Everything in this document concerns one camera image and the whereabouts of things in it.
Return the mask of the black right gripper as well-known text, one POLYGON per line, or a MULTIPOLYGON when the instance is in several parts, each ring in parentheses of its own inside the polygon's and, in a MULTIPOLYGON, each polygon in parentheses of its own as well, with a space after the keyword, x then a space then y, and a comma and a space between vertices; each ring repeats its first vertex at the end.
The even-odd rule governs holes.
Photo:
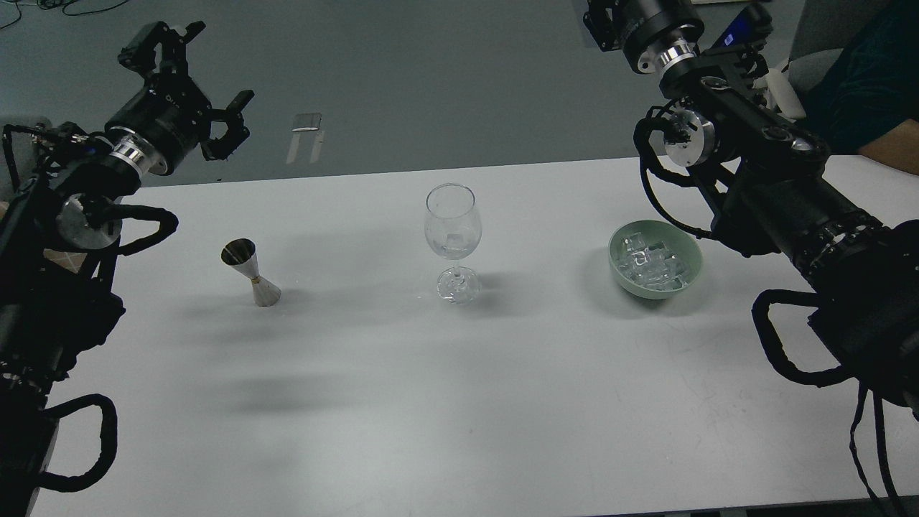
POLYGON ((697 43, 705 29, 689 1, 587 1, 583 23, 598 48, 622 50, 635 73, 654 73, 661 52, 697 43))

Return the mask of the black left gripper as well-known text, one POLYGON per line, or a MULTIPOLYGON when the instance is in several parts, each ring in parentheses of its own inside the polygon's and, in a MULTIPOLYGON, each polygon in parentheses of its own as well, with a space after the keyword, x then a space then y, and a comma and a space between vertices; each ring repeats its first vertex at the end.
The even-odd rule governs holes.
POLYGON ((133 132, 148 141, 165 160, 152 174, 173 174, 198 144, 204 160, 226 160, 251 134, 242 112, 255 98, 253 90, 240 91, 226 108, 211 108, 188 75, 188 43, 205 27, 194 21, 180 34, 157 21, 143 26, 118 54, 119 65, 138 73, 144 88, 112 115, 105 131, 133 132), (218 138, 210 137, 213 122, 226 127, 218 138))

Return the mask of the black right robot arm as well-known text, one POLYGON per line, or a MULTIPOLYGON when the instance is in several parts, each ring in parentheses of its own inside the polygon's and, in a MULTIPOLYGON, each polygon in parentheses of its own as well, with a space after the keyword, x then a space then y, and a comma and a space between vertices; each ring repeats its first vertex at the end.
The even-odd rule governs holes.
POLYGON ((889 228, 824 178, 825 141, 772 111, 755 80, 772 19, 751 2, 700 50, 704 23, 689 1, 589 1, 598 48, 654 73, 667 103, 635 126, 643 189, 656 212, 742 256, 781 252, 810 292, 767 290, 752 306, 775 372, 824 387, 854 378, 873 398, 877 461, 889 505, 907 514, 890 474, 883 403, 917 411, 917 222, 889 228))

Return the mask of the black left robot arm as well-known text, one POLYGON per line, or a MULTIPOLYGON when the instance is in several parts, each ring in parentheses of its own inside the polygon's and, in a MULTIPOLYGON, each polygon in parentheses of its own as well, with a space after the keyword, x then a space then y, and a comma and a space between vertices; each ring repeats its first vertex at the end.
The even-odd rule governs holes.
POLYGON ((229 157, 249 137, 243 90, 214 108, 188 72, 183 32, 142 27, 118 61, 144 84, 102 131, 75 124, 4 125, 2 147, 13 193, 2 219, 2 514, 27 516, 41 490, 76 492, 104 478, 118 448, 118 416, 106 396, 48 406, 80 353, 105 343, 125 313, 112 291, 119 256, 138 254, 177 231, 170 210, 124 204, 148 174, 173 174, 200 148, 229 157), (101 412, 101 451, 79 475, 47 469, 59 423, 78 410, 101 412))

